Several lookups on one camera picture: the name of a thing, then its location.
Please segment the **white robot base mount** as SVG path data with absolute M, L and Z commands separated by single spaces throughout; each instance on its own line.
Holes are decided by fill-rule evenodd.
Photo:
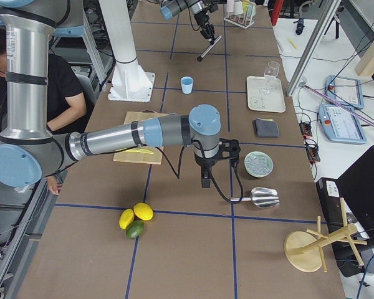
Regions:
M 145 72 L 138 63 L 127 2 L 103 0 L 99 4 L 116 63 L 108 99 L 149 102 L 155 74 Z

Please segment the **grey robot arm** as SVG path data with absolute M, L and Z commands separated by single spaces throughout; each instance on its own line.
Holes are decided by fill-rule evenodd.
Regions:
M 189 10 L 192 13 L 195 22 L 199 28 L 201 35 L 214 45 L 215 30 L 209 20 L 209 14 L 216 11 L 218 5 L 212 1 L 202 0 L 174 0 L 174 1 L 160 1 L 160 12 L 163 18 L 167 21 L 177 16 L 184 10 Z
M 141 146 L 194 146 L 198 162 L 219 151 L 219 112 L 207 104 L 105 130 L 69 63 L 49 53 L 56 31 L 84 26 L 82 1 L 0 1 L 0 182 L 24 187 L 89 156 Z

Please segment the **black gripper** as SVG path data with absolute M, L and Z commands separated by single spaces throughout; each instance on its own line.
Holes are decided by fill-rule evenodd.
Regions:
M 201 168 L 201 187 L 210 188 L 209 172 L 219 160 L 217 158 L 203 158 L 197 154 L 194 155 L 194 159 Z
M 209 22 L 208 11 L 204 9 L 200 12 L 195 12 L 193 15 L 197 25 L 199 25 L 201 35 L 206 40 L 209 40 L 210 44 L 214 44 L 216 39 L 215 31 Z

